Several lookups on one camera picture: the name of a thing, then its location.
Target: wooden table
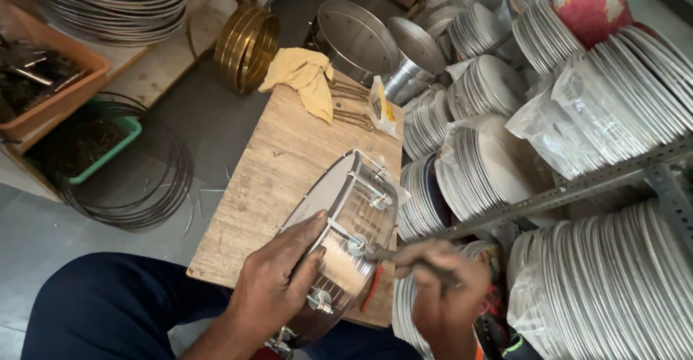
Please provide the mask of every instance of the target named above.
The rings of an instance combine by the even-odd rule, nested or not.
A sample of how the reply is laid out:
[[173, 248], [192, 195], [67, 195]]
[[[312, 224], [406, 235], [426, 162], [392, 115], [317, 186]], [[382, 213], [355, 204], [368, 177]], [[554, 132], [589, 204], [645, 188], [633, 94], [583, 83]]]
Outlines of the wooden table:
[[[349, 80], [339, 72], [335, 77]], [[338, 98], [333, 103], [353, 111], [365, 105]], [[399, 182], [404, 117], [401, 108], [393, 105], [392, 111], [399, 139], [340, 121], [328, 125], [308, 114], [296, 91], [277, 86], [197, 247], [188, 276], [234, 287], [246, 257], [274, 237], [318, 177], [346, 151], [359, 148], [385, 165]], [[283, 154], [274, 156], [273, 152]], [[393, 282], [394, 265], [385, 263], [368, 310], [358, 310], [366, 288], [346, 317], [387, 326], [392, 320]]]

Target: green plastic tray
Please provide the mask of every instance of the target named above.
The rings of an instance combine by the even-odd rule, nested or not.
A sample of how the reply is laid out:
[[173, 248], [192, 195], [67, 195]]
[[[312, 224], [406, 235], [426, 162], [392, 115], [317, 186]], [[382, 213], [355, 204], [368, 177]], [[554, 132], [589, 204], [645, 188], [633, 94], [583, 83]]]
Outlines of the green plastic tray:
[[70, 184], [82, 184], [86, 179], [93, 175], [94, 172], [101, 169], [101, 166], [104, 166], [108, 161], [110, 161], [113, 158], [113, 156], [125, 149], [127, 145], [131, 144], [132, 141], [134, 141], [134, 139], [137, 138], [137, 136], [140, 135], [140, 133], [142, 133], [142, 125], [139, 124], [137, 119], [133, 118], [132, 116], [114, 118], [113, 122], [122, 127], [123, 131], [129, 133], [129, 135], [127, 135], [121, 143], [118, 143], [115, 147], [113, 147], [113, 149], [111, 149], [109, 152], [103, 155], [103, 157], [101, 157], [98, 161], [94, 162], [89, 168], [84, 170], [84, 172], [82, 172], [81, 175], [74, 178], [69, 178], [68, 181], [70, 182]]

